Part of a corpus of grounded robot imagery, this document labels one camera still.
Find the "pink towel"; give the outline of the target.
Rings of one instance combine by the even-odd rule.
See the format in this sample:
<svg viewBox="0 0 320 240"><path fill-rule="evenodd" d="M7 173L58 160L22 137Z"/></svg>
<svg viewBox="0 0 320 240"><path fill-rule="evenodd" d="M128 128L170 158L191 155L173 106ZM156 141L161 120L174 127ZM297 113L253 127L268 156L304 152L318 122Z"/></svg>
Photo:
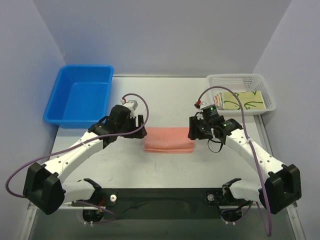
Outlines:
<svg viewBox="0 0 320 240"><path fill-rule="evenodd" d="M188 138L187 127L148 127L144 150L150 153L192 153L195 142Z"/></svg>

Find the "orange lion print towel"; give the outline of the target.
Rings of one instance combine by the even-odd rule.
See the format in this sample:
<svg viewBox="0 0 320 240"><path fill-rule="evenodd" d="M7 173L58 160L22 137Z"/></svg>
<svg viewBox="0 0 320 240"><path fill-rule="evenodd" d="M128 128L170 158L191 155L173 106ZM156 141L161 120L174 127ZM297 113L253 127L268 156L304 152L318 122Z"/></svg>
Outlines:
<svg viewBox="0 0 320 240"><path fill-rule="evenodd" d="M216 106L219 110L223 110L223 109L224 109L223 96L224 96L224 94L223 94L222 92L219 92L218 94L216 94L216 95L213 97L213 102L214 102L215 106Z"/></svg>

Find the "cream green patterned towel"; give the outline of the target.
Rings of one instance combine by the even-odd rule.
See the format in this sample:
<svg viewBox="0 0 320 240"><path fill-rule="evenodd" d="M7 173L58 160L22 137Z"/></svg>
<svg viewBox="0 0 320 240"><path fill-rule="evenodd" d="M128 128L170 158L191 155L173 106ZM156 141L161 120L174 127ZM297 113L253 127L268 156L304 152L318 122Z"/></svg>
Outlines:
<svg viewBox="0 0 320 240"><path fill-rule="evenodd" d="M235 92L234 94L239 99L244 110L262 110L266 108L262 93L259 90ZM223 103L223 110L233 111L241 109L238 100L230 92L222 92L221 99Z"/></svg>

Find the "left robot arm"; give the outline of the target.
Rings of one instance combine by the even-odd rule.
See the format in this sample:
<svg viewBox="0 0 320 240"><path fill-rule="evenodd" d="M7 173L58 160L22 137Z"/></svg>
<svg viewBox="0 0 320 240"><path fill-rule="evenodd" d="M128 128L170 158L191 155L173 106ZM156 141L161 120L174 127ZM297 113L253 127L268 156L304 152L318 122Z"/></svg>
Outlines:
<svg viewBox="0 0 320 240"><path fill-rule="evenodd" d="M46 215L54 213L68 202L86 201L102 204L106 201L102 187L90 178L65 183L67 177L84 161L115 142L117 137L143 139L147 135L143 115L135 115L138 103L130 100L117 104L108 116L93 124L70 148L43 164L33 163L27 170L23 196Z"/></svg>

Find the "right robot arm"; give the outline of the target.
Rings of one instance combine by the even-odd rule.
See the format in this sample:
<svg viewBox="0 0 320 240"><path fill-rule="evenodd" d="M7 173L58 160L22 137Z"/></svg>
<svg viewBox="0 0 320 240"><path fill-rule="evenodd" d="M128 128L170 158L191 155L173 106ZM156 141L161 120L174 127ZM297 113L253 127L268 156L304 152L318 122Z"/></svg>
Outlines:
<svg viewBox="0 0 320 240"><path fill-rule="evenodd" d="M238 177L223 184L222 195L226 200L258 202L275 215L302 197L300 170L271 156L245 134L244 127L235 119L219 116L207 122L191 116L188 138L209 141L216 138L217 143L231 148L256 171L259 183Z"/></svg>

